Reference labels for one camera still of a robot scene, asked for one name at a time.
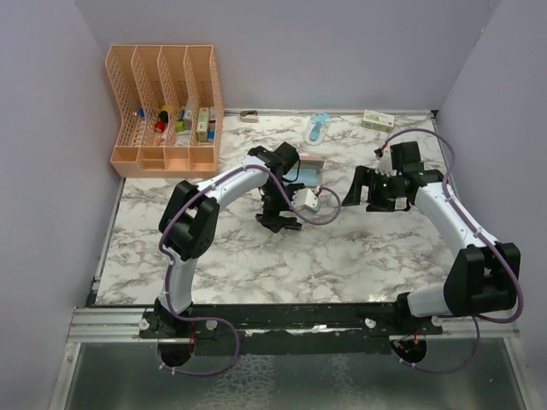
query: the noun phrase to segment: marble surface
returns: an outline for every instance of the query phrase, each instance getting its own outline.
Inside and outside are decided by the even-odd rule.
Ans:
[[[386,134],[362,128],[361,116],[334,116],[324,143],[311,147],[302,139],[307,121],[308,116],[261,116],[257,124],[245,124],[227,116],[221,169],[240,162],[254,146],[275,149],[287,141],[301,153],[324,156],[323,183],[344,197],[355,166],[378,163],[373,150]],[[395,131],[410,127],[432,130],[429,114],[396,116]],[[436,138],[412,132],[400,140],[417,140],[426,167],[444,171]],[[178,182],[126,181],[97,305],[154,302],[167,264],[157,250],[157,226]],[[320,214],[330,213],[334,203],[326,193],[321,195]],[[362,204],[343,208],[330,225],[304,223],[301,231],[277,234],[255,221],[260,210],[254,190],[221,214],[215,242],[197,264],[194,302],[393,301],[401,292],[441,284],[453,261],[432,223],[416,208],[407,213],[367,213]]]

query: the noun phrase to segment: white wall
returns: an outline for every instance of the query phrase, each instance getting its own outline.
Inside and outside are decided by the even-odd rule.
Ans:
[[[438,115],[463,203],[522,253],[518,321],[547,403],[547,2],[503,0]]]
[[[0,407],[45,409],[118,177],[103,53],[72,0],[0,13]]]
[[[74,0],[101,50],[214,44],[229,108],[439,109],[499,0]]]

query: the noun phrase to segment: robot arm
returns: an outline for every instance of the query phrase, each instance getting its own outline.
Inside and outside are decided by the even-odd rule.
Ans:
[[[267,167],[280,180],[298,159],[296,149],[288,143],[281,144],[273,152],[263,147],[256,147],[236,167],[212,179],[198,184],[191,184],[188,181],[177,184],[160,221],[161,232],[166,230],[171,219],[200,190],[212,184],[215,184],[215,188],[210,190],[207,195],[200,197],[191,207],[195,210],[193,216],[188,211],[180,216],[169,231],[165,242],[168,252],[174,257],[168,288],[170,289],[170,300],[176,313],[185,311],[191,305],[191,284],[197,260],[207,251],[215,238],[219,212],[246,192],[255,188],[263,189],[264,214],[256,216],[263,226],[275,232],[281,228],[300,228],[301,225],[297,223],[296,218],[279,216],[280,211],[288,210],[288,208],[285,200],[280,197],[279,188],[272,186],[274,183],[268,181],[269,176],[265,171],[250,168],[245,172],[237,172],[241,168],[258,165]],[[291,198],[294,192],[301,188],[303,185],[289,184],[285,187],[285,193]],[[165,284],[163,292],[158,296],[158,302],[168,309]]]
[[[401,326],[412,328],[413,322],[419,322],[418,318],[433,315],[466,316],[511,309],[516,303],[516,289],[508,273],[449,203],[443,190],[443,174],[438,170],[424,170],[418,143],[392,145],[391,165],[396,175],[357,167],[343,205],[358,205],[363,185],[368,187],[368,212],[393,212],[396,199],[406,198],[408,206],[404,210],[414,204],[435,225],[455,257],[444,284],[397,297],[396,311]],[[450,187],[448,192],[450,200],[479,228],[485,239],[495,244],[518,278],[521,254],[517,247],[512,243],[499,243],[479,227]]]

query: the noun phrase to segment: purple cable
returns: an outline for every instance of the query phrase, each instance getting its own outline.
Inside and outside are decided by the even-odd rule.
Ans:
[[[479,323],[477,323],[477,319],[474,317],[474,316],[471,316],[471,319],[473,319],[473,322],[475,324],[475,330],[477,331],[477,342],[475,343],[475,346],[473,348],[473,352],[471,353],[471,356],[469,357],[469,359],[465,360],[463,363],[461,363],[459,366],[456,366],[456,367],[452,367],[451,369],[431,369],[429,367],[422,367],[422,366],[417,366],[415,363],[408,363],[406,360],[403,360],[401,359],[396,351],[391,348],[391,352],[397,357],[399,358],[399,362],[407,367],[412,367],[413,369],[415,370],[420,370],[421,372],[426,372],[426,373],[433,373],[433,374],[450,374],[450,373],[456,373],[456,372],[459,372],[460,370],[463,370],[467,367],[469,367],[473,362],[474,360],[477,358],[477,354],[479,353],[479,346],[480,346],[480,329],[479,329]]]
[[[449,163],[449,165],[446,169],[446,174],[444,175],[444,178],[443,178],[443,193],[446,196],[446,198],[448,199],[448,202],[450,203],[450,205],[456,211],[456,213],[460,216],[460,218],[462,218],[465,225],[467,225],[469,227],[469,229],[471,229],[471,231],[473,231],[473,234],[476,235],[482,242],[484,242],[486,244],[486,246],[491,250],[491,252],[496,256],[496,258],[502,264],[503,269],[505,269],[505,271],[509,275],[509,278],[511,279],[511,282],[513,283],[513,286],[516,289],[518,306],[517,306],[517,309],[515,310],[515,313],[511,317],[506,318],[506,319],[496,319],[496,318],[490,318],[488,316],[484,316],[482,314],[478,314],[477,317],[480,318],[480,319],[483,319],[483,320],[486,320],[486,321],[489,321],[489,322],[492,322],[492,323],[498,323],[498,324],[507,324],[507,323],[514,322],[515,320],[517,320],[521,316],[522,310],[524,309],[524,296],[522,295],[522,288],[521,288],[521,285],[519,284],[518,279],[516,278],[515,272],[513,272],[513,269],[511,268],[511,266],[509,266],[507,261],[503,258],[503,256],[496,249],[496,245],[494,245],[494,243],[490,242],[482,233],[478,232],[477,227],[475,225],[473,225],[473,222],[471,222],[471,220],[469,220],[469,218],[465,215],[465,213],[462,211],[462,209],[454,201],[454,197],[448,191],[448,177],[450,176],[450,173],[452,173],[452,169],[454,168],[454,165],[456,163],[456,152],[454,151],[454,148],[446,140],[446,138],[444,138],[443,136],[437,134],[436,132],[429,131],[429,130],[426,130],[424,128],[409,128],[409,129],[406,129],[406,130],[402,130],[400,132],[396,132],[395,134],[388,137],[384,141],[384,144],[388,144],[394,138],[397,138],[400,135],[403,135],[407,132],[425,132],[427,134],[433,135],[437,139],[444,142],[444,144],[446,145],[446,147],[450,151],[450,163]]]
[[[181,316],[181,315],[179,315],[178,313],[175,312],[173,303],[171,302],[171,294],[170,294],[170,289],[169,289],[169,279],[171,278],[171,273],[172,273],[172,270],[173,270],[173,265],[174,265],[174,262],[175,262],[175,258],[173,256],[173,254],[171,254],[167,250],[167,248],[165,247],[165,242],[167,240],[169,232],[171,231],[171,229],[173,229],[174,224],[177,222],[177,220],[179,220],[179,218],[182,216],[182,214],[184,212],[186,212],[186,210],[189,207],[191,207],[191,205],[193,205],[193,203],[195,201],[197,201],[201,196],[205,195],[210,190],[213,190],[218,184],[221,184],[222,182],[226,181],[227,179],[231,178],[232,176],[234,176],[238,173],[244,173],[245,170],[247,170],[249,168],[259,169],[259,170],[267,173],[268,177],[271,178],[272,181],[279,188],[279,191],[281,192],[281,195],[283,196],[283,198],[287,202],[287,205],[289,206],[289,209],[292,212],[294,212],[295,215],[298,216],[301,220],[304,220],[305,222],[308,222],[309,224],[312,224],[312,225],[326,225],[326,224],[329,224],[329,223],[333,222],[340,215],[340,211],[342,209],[342,201],[340,200],[340,197],[338,196],[338,194],[336,192],[334,192],[334,190],[331,190],[330,188],[321,187],[323,190],[326,190],[327,192],[330,192],[334,196],[334,198],[336,199],[338,204],[337,204],[337,207],[336,207],[335,211],[332,213],[332,215],[330,217],[328,217],[326,219],[323,219],[323,220],[313,220],[313,219],[309,219],[309,218],[305,217],[304,215],[300,214],[300,212],[298,212],[292,206],[291,200],[286,195],[285,189],[283,188],[283,185],[277,180],[275,175],[268,168],[263,167],[261,165],[254,165],[254,164],[248,165],[246,167],[240,167],[240,168],[234,169],[233,171],[231,171],[231,172],[227,173],[226,175],[222,176],[221,178],[217,179],[214,183],[212,183],[212,184],[206,186],[205,188],[203,188],[202,190],[200,190],[190,201],[185,203],[182,206],[182,208],[179,210],[179,212],[169,221],[167,227],[165,228],[165,231],[162,234],[162,237],[160,238],[160,243],[159,243],[160,252],[167,255],[168,258],[169,258],[169,264],[168,264],[167,271],[165,272],[165,280],[164,280],[165,300],[167,302],[169,312],[176,319],[182,320],[184,322],[200,322],[200,321],[204,321],[204,320],[216,320],[217,322],[221,322],[221,323],[227,325],[230,328],[230,330],[233,332],[233,335],[235,337],[236,348],[235,348],[235,352],[234,352],[232,358],[224,366],[219,367],[218,369],[215,369],[215,370],[208,371],[208,372],[194,372],[194,371],[190,371],[190,370],[179,369],[178,367],[167,366],[165,363],[163,363],[162,358],[161,358],[160,353],[159,353],[159,350],[158,350],[158,360],[162,363],[160,368],[165,367],[168,370],[170,370],[172,373],[177,372],[177,373],[187,374],[187,375],[191,375],[191,376],[213,376],[215,374],[222,373],[226,369],[233,366],[236,363],[237,359],[238,359],[238,356],[239,356],[239,335],[238,335],[237,329],[235,328],[235,326],[232,323],[230,323],[229,321],[227,321],[226,319],[223,319],[223,318],[216,318],[216,317],[209,317],[209,316],[188,318],[188,317],[185,317],[185,316]]]
[[[469,229],[471,229],[471,231],[473,231],[473,234],[476,235],[481,241],[483,241],[486,244],[486,246],[491,250],[491,252],[496,256],[496,258],[502,264],[502,267],[505,269],[505,271],[509,275],[509,278],[511,279],[511,282],[513,283],[513,286],[516,289],[516,294],[517,294],[517,299],[518,299],[518,306],[517,306],[517,309],[516,309],[515,313],[510,318],[496,319],[496,318],[490,318],[488,316],[484,316],[482,314],[478,314],[476,316],[480,319],[487,320],[487,321],[493,322],[493,323],[498,323],[498,324],[507,324],[507,323],[514,322],[515,320],[517,320],[521,316],[522,309],[524,308],[524,296],[522,295],[522,288],[521,288],[521,285],[519,284],[518,279],[516,278],[515,272],[513,272],[513,269],[511,268],[511,266],[509,266],[507,261],[502,257],[502,255],[496,249],[496,246],[494,245],[494,243],[490,242],[482,233],[478,232],[477,227],[463,213],[462,209],[454,201],[454,197],[448,191],[448,178],[450,176],[450,173],[452,173],[452,169],[454,168],[454,165],[456,163],[456,152],[454,151],[454,148],[452,147],[452,145],[448,142],[448,140],[446,138],[444,138],[443,136],[437,134],[436,132],[426,130],[425,128],[409,128],[409,129],[406,129],[406,130],[402,130],[400,132],[396,132],[395,134],[388,137],[384,141],[384,146],[383,146],[382,149],[385,149],[385,147],[387,146],[387,144],[391,140],[393,140],[393,139],[395,139],[395,138],[397,138],[397,137],[399,137],[403,134],[406,134],[407,132],[425,132],[427,134],[433,135],[434,137],[436,137],[437,139],[439,139],[440,141],[442,141],[446,145],[446,147],[450,151],[450,163],[448,164],[448,167],[446,169],[446,174],[443,177],[443,193],[444,193],[444,196],[446,196],[446,198],[448,199],[448,202],[453,207],[453,209],[456,211],[456,213],[460,216],[460,218],[462,218],[463,222],[469,227]],[[477,353],[479,352],[479,346],[480,346],[479,323],[477,322],[477,319],[474,316],[472,316],[471,319],[473,319],[473,322],[475,324],[475,329],[477,331],[477,342],[475,344],[475,348],[473,350],[473,353],[472,353],[471,357],[469,357],[469,359],[467,359],[461,365],[459,365],[457,367],[454,367],[452,369],[435,370],[435,369],[430,369],[430,368],[427,368],[427,367],[417,366],[416,364],[408,363],[407,361],[400,359],[401,363],[403,363],[405,366],[412,367],[413,369],[420,370],[422,372],[444,373],[444,374],[459,372],[460,370],[463,370],[466,367],[470,366],[473,363],[473,361],[476,359]],[[397,353],[395,353],[393,348],[391,349],[391,352],[393,354],[397,354]]]

